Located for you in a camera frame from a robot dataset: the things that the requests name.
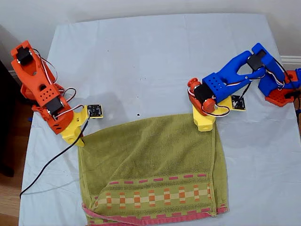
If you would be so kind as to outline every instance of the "white wall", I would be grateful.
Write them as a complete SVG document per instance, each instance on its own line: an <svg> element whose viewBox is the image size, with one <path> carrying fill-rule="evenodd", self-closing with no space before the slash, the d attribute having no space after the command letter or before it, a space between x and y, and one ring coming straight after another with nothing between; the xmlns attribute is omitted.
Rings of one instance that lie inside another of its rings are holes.
<svg viewBox="0 0 301 226"><path fill-rule="evenodd" d="M24 40L48 50L57 24L122 16L175 13L262 13L281 55L301 56L301 0L4 0L0 4L0 58Z"/></svg>

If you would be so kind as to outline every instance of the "white cloth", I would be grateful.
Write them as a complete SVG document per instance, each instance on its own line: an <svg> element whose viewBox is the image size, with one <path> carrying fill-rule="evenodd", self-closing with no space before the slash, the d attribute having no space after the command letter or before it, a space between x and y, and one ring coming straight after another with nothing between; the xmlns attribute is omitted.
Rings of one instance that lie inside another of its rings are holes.
<svg viewBox="0 0 301 226"><path fill-rule="evenodd" d="M103 105L104 118L89 122L85 134L90 134L127 121L192 112L187 81L219 71L257 42L279 59L262 15L142 16L60 25L48 59L58 71L58 84L77 89L71 106ZM294 108L265 101L257 84L245 95L246 112L216 120L228 169L230 211L176 225L300 225L301 143ZM23 189L65 147L35 113ZM22 196L19 225L83 226L81 202L73 147Z"/></svg>

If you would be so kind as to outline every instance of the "yellow base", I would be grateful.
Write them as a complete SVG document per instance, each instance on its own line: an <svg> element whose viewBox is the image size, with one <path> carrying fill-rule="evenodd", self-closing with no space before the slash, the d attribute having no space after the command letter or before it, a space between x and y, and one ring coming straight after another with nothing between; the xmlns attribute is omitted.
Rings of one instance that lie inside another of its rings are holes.
<svg viewBox="0 0 301 226"><path fill-rule="evenodd" d="M239 110L234 109L232 106L232 99L231 96L227 97L223 101L219 103L221 106L227 106L230 111L245 111L245 110ZM211 131L213 129L213 123L215 122L215 117L211 115L203 116L201 115L197 109L192 106L192 112L193 112L193 121L198 127L198 130L201 132ZM223 114L226 113L227 109L225 108L217 108L215 111L213 111L213 114Z"/></svg>
<svg viewBox="0 0 301 226"><path fill-rule="evenodd" d="M88 118L88 110L87 105L84 106L84 108L81 110L81 112L73 112L73 119L70 122L70 124L64 129L60 134L62 135L62 138L68 143L72 144L76 138L80 134L80 127L86 119ZM84 142L80 138L75 145L78 147L85 146Z"/></svg>

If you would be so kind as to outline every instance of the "black circuit board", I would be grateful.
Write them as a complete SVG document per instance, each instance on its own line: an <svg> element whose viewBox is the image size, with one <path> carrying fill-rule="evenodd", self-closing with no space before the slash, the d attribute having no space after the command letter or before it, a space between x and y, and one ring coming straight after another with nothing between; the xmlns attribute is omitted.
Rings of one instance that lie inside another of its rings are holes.
<svg viewBox="0 0 301 226"><path fill-rule="evenodd" d="M103 110L101 105L87 105L91 119L103 118Z"/></svg>
<svg viewBox="0 0 301 226"><path fill-rule="evenodd" d="M232 106L234 109L237 109L237 110L245 110L246 109L245 100L243 97L241 99L239 99L239 98L240 98L240 96L231 95Z"/></svg>

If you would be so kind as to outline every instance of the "green towel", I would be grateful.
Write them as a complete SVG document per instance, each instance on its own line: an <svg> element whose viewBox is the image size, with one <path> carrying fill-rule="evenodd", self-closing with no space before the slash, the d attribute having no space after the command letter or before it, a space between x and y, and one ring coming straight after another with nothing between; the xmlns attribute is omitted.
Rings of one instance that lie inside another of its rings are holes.
<svg viewBox="0 0 301 226"><path fill-rule="evenodd" d="M226 212L220 138L192 114L142 119L83 137L83 209L90 225L151 225Z"/></svg>

